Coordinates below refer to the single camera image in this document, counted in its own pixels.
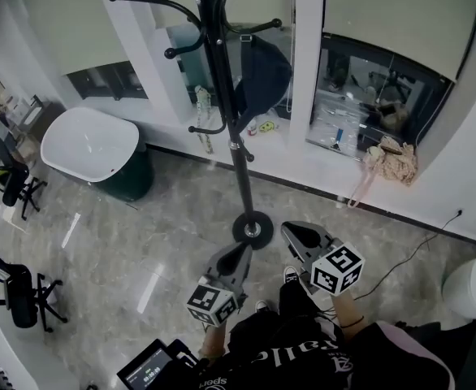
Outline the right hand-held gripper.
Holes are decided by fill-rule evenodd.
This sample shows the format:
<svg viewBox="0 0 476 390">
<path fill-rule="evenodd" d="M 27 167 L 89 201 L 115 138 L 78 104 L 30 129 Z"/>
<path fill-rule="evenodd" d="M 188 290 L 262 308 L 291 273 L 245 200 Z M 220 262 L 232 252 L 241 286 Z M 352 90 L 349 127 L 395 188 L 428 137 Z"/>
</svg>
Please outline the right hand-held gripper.
<svg viewBox="0 0 476 390">
<path fill-rule="evenodd" d="M 337 297 L 360 279 L 366 260 L 350 242 L 305 221 L 284 222 L 280 231 L 292 256 L 302 263 L 300 279 L 310 294 L 324 291 Z"/>
</svg>

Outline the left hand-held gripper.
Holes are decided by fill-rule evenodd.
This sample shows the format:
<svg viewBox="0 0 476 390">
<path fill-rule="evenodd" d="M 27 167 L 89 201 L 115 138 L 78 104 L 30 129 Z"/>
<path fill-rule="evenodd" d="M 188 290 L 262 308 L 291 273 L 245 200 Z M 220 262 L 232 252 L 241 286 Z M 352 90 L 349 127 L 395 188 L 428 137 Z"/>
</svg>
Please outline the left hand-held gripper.
<svg viewBox="0 0 476 390">
<path fill-rule="evenodd" d="M 247 295 L 243 284 L 253 256 L 250 244 L 237 242 L 215 253 L 206 265 L 186 308 L 194 319 L 219 327 L 243 305 Z M 225 275 L 219 270 L 235 270 Z"/>
</svg>

